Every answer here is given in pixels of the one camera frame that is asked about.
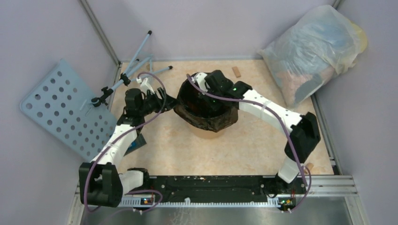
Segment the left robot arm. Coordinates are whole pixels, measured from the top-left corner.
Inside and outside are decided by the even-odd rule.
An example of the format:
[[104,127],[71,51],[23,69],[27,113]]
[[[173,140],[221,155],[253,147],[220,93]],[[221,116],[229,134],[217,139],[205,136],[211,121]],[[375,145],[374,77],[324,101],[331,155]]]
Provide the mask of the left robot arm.
[[145,178],[143,169],[119,173],[117,167],[147,124],[145,116],[170,111],[178,100],[163,88],[157,92],[129,89],[124,100],[123,113],[108,142],[91,162],[79,167],[80,200],[85,206],[117,207],[122,197],[133,189],[140,194],[150,189],[151,182]]

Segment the orange plastic trash bin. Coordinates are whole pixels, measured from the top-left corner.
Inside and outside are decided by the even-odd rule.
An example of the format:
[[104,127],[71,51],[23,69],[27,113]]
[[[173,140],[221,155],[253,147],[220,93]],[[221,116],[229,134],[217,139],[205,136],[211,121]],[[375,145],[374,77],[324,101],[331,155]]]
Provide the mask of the orange plastic trash bin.
[[225,133],[225,130],[221,130],[219,132],[213,132],[209,130],[202,130],[202,129],[196,129],[195,127],[191,129],[191,132],[202,139],[215,139],[220,136],[222,136]]

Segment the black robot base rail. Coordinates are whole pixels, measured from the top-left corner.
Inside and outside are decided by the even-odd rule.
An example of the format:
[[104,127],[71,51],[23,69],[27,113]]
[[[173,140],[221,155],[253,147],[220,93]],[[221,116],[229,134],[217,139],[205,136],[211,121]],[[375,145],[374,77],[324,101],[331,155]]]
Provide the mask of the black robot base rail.
[[304,194],[301,178],[286,183],[278,176],[218,175],[218,176],[150,176],[145,168],[143,185],[138,190],[149,190],[162,197],[162,203],[260,203],[282,195]]

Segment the black trash bag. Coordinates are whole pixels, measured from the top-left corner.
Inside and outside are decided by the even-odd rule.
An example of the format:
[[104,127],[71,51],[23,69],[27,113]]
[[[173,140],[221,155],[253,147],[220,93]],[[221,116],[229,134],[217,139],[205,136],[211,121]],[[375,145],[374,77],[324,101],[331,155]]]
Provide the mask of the black trash bag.
[[213,110],[200,95],[201,93],[185,80],[180,86],[174,112],[193,127],[215,133],[237,122],[237,108],[224,105],[218,110]]

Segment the large translucent trash bag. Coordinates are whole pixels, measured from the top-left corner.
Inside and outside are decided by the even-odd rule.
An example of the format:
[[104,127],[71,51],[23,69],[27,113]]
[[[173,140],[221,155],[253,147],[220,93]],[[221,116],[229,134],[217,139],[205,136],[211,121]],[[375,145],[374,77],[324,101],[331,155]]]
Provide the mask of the large translucent trash bag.
[[308,11],[258,54],[288,108],[354,67],[367,48],[364,30],[330,5]]

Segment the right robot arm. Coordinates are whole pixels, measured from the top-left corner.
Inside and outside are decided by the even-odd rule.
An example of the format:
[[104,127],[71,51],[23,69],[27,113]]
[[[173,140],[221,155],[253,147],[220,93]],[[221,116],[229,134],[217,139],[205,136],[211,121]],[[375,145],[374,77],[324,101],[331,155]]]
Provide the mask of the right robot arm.
[[316,116],[288,110],[262,96],[249,84],[233,82],[222,71],[197,73],[191,80],[200,89],[199,95],[212,109],[232,106],[272,125],[286,135],[286,154],[277,172],[275,187],[281,193],[294,188],[294,180],[304,174],[303,164],[321,140]]

